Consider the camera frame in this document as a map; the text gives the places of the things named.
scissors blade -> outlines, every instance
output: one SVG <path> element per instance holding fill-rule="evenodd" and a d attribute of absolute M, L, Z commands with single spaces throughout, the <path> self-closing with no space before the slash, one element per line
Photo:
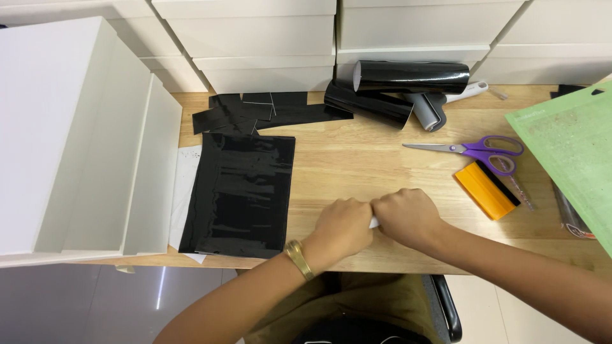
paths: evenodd
<path fill-rule="evenodd" d="M 439 143 L 404 143 L 402 146 L 408 148 L 428 149 L 430 151 L 463 153 L 467 149 L 461 144 L 439 144 Z"/>

gold watch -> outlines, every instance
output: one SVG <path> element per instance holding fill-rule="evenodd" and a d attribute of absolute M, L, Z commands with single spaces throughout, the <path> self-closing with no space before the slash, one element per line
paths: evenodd
<path fill-rule="evenodd" d="M 293 260 L 297 268 L 300 269 L 302 275 L 306 278 L 306 281 L 310 281 L 315 278 L 315 274 L 310 270 L 310 266 L 306 263 L 302 254 L 302 244 L 297 240 L 291 240 L 285 244 L 285 253 Z"/>

green cutting mat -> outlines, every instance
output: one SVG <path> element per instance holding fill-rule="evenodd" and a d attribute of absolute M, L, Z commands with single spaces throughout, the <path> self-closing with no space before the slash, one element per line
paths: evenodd
<path fill-rule="evenodd" d="M 612 256 L 612 81 L 506 119 Z"/>

wooden desk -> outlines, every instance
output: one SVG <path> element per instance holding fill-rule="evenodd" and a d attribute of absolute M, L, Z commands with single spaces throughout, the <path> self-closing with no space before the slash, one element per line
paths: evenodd
<path fill-rule="evenodd" d="M 551 181 L 534 156 L 517 158 L 517 176 L 536 207 L 519 206 L 491 221 L 455 182 L 452 175 L 472 159 L 459 154 L 421 151 L 406 142 L 465 143 L 484 135 L 517 137 L 506 113 L 550 99 L 556 86 L 498 86 L 505 101 L 489 92 L 444 106 L 445 127 L 428 133 L 413 116 L 404 130 L 355 115 L 354 120 L 301 124 L 261 130 L 262 135 L 296 137 L 291 179 L 287 240 L 302 239 L 313 229 L 321 209 L 336 198 L 370 200 L 402 187 L 421 188 L 436 203 L 441 217 L 472 233 L 560 261 L 612 276 L 612 260 L 595 240 L 578 239 L 561 228 Z M 201 144 L 193 135 L 191 114 L 208 109 L 209 93 L 174 94 L 183 106 L 180 147 Z M 322 103 L 312 92 L 308 103 Z M 202 265 L 168 247 L 165 255 L 90 261 L 95 264 L 251 268 L 263 260 L 209 255 Z M 368 249 L 333 270 L 464 274 L 465 272 L 407 249 L 377 233 Z"/>

floor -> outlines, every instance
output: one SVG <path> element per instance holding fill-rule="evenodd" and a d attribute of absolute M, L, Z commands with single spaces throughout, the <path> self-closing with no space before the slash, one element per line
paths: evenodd
<path fill-rule="evenodd" d="M 136 266 L 135 274 L 84 264 L 0 269 L 0 333 L 13 344 L 148 344 L 186 306 L 235 276 L 187 267 Z M 478 277 L 446 279 L 462 344 L 587 343 Z"/>

